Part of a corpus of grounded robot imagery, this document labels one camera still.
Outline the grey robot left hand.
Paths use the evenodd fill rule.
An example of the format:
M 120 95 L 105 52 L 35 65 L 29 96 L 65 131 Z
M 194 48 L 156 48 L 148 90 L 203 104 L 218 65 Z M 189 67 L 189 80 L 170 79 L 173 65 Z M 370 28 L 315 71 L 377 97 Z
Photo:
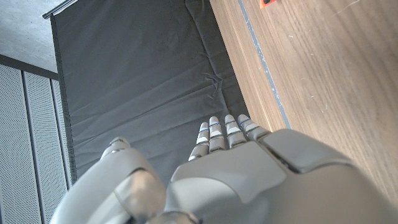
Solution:
M 202 123 L 164 184 L 121 137 L 67 192 L 52 223 L 396 223 L 397 209 L 336 149 L 245 115 Z

